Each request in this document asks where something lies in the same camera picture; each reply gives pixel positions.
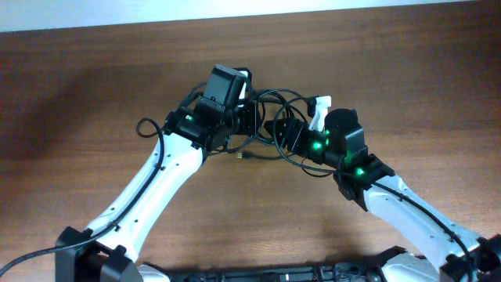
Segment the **black USB cable thick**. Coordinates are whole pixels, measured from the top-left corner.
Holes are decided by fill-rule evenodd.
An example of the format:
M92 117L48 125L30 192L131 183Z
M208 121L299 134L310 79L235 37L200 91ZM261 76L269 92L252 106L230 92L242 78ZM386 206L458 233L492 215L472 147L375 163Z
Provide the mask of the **black USB cable thick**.
M241 104L243 102L242 99L239 99L238 101L238 106L240 106L239 104ZM276 111L276 114L274 116L273 119L271 119L270 121L277 121L279 119L279 117L282 117L282 118L288 118L288 117L284 117L283 114L284 112L282 112L281 114L277 114L277 111ZM283 152L283 149L281 149L277 143L277 141L274 139L274 142L275 144L274 145L271 145L271 146L274 146L278 152L278 156L276 157L270 157L270 156L261 156L261 155L256 155L256 154L251 154L251 153L248 153L247 154L247 157L250 157L250 158L254 158L254 159L259 159L259 160L268 160L268 161L277 161L277 160L284 160L288 163L290 163L291 165L294 165L296 167L299 167L304 173L312 176L312 177L316 177L316 178L325 178L329 175L333 175L335 173L338 173L339 172L339 169L324 169L324 168L317 168L317 167L312 167L312 166L308 166L308 165L305 165L303 163L297 163L296 161L292 160L291 157L292 156L295 156L295 154L293 153L290 153L289 154L285 154ZM239 153L236 153L238 155L238 157L242 157L244 155L244 152L243 151L240 151Z

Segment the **black USB cable thin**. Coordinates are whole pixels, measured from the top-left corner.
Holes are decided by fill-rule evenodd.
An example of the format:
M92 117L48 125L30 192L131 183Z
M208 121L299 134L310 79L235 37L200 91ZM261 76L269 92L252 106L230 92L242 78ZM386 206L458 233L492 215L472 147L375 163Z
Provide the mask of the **black USB cable thin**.
M297 109L296 107L292 106L292 103L295 100L302 100L306 103L307 98L303 97L299 93L289 90L289 89L262 89L258 90L256 92L251 93L247 98L243 99L243 102L239 105L244 105L250 102L257 102L258 103L258 109L261 113L261 126L258 129L258 134L256 136L247 136L247 139L245 139L239 146L234 147L234 148L229 148L229 140L230 137L227 137L225 139L225 143L222 146L222 148L215 149L214 153L215 154L220 154L220 153L227 153L227 154L235 154L239 153L240 151L243 150L249 143L251 143L254 140L257 140L259 143L264 144L266 146L271 146L274 145L274 138L273 137L264 137L261 134L261 130L265 126L265 119L266 119L266 108L265 106L267 104L277 104L280 105L283 109L278 110L277 114L281 114L284 112L283 116L285 118L294 118L294 112L296 112L300 118L303 121L306 121L306 117Z

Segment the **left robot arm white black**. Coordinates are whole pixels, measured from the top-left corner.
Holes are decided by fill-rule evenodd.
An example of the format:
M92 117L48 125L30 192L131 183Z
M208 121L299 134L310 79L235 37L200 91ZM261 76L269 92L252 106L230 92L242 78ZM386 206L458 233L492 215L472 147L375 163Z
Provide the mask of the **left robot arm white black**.
M135 264L146 237L182 184L208 155L240 133L238 112L251 86L246 67L216 65L205 90L191 92L158 128L146 163L118 198L82 232L67 227L56 242L58 281L168 281L157 266Z

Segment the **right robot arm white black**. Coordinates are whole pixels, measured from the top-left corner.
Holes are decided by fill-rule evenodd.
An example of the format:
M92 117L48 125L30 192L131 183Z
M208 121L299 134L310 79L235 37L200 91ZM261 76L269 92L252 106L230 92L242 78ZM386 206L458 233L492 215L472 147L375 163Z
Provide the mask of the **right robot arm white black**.
M290 151L331 174L339 191L384 220L417 250L393 248L377 267L385 281L498 281L500 236L489 239L443 215L414 193L395 171L371 154L355 110L332 110L311 126L275 116L265 122L278 152Z

